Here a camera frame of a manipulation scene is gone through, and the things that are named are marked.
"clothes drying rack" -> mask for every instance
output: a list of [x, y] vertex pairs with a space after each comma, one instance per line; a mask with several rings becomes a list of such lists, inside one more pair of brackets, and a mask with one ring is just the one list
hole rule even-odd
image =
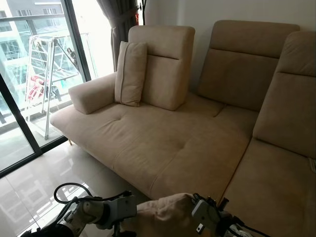
[[[60, 95], [53, 84], [58, 81], [73, 78], [79, 75], [76, 57], [73, 52], [64, 50], [66, 37], [63, 35], [35, 35], [29, 39], [29, 61], [26, 74], [25, 90], [25, 120], [27, 124], [44, 137], [49, 137], [49, 116], [51, 99], [60, 99]], [[60, 62], [56, 61], [56, 56], [61, 55]], [[63, 69], [64, 56], [71, 62], [71, 69]], [[31, 112], [34, 110], [45, 115], [45, 128], [41, 128], [31, 121]]]

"beige pillow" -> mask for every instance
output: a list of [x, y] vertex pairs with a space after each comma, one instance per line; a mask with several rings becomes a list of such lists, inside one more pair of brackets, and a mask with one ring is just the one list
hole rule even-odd
[[121, 227], [134, 231], [137, 237], [209, 237], [204, 229], [196, 232], [199, 223], [192, 217], [191, 194], [175, 194], [137, 206], [136, 217], [125, 219]]
[[146, 43], [121, 42], [115, 81], [115, 102], [139, 106], [147, 64]]

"sofa backrest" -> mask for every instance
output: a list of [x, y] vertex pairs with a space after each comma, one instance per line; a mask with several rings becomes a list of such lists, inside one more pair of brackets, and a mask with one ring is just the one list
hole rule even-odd
[[214, 24], [198, 93], [260, 111], [286, 37], [298, 25], [222, 20]]
[[134, 26], [129, 42], [147, 43], [142, 101], [176, 110], [188, 92], [195, 30], [184, 26]]
[[253, 136], [315, 158], [316, 32], [286, 39]]

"balcony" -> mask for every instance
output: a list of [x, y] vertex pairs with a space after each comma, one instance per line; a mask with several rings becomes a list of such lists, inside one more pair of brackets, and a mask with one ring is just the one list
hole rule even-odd
[[[91, 78], [113, 72], [108, 22], [100, 31], [95, 23], [92, 27], [92, 22], [86, 18], [77, 16], [77, 19]], [[60, 48], [54, 52], [52, 70], [56, 73], [52, 76], [53, 92], [49, 93], [44, 77], [48, 59], [43, 52], [48, 50], [48, 45], [43, 40], [34, 43], [31, 39], [53, 37], [58, 37]], [[32, 50], [38, 51], [36, 44], [41, 44], [40, 51], [34, 54]], [[76, 60], [76, 49], [63, 14], [0, 18], [0, 73], [40, 147], [61, 136], [47, 123], [47, 111], [51, 114], [70, 105], [68, 89], [85, 82], [76, 68]], [[41, 87], [36, 84], [38, 80], [28, 84], [34, 78], [41, 79]], [[1, 94], [0, 151], [0, 170], [33, 153]]]

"glass panel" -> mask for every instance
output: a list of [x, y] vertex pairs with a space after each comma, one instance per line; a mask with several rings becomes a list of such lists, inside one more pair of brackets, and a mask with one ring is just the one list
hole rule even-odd
[[[47, 111], [54, 113], [70, 105], [68, 89], [83, 82], [66, 20], [54, 16], [62, 13], [61, 5], [48, 6], [30, 2], [29, 9], [10, 8], [8, 17], [38, 12], [47, 18], [2, 22], [11, 30], [0, 31], [0, 73], [39, 146], [61, 136], [50, 125]], [[12, 116], [1, 98], [0, 108], [2, 117]]]
[[92, 79], [113, 73], [111, 26], [96, 0], [73, 0], [84, 53]]
[[14, 116], [4, 117], [10, 109], [0, 94], [0, 170], [34, 153]]

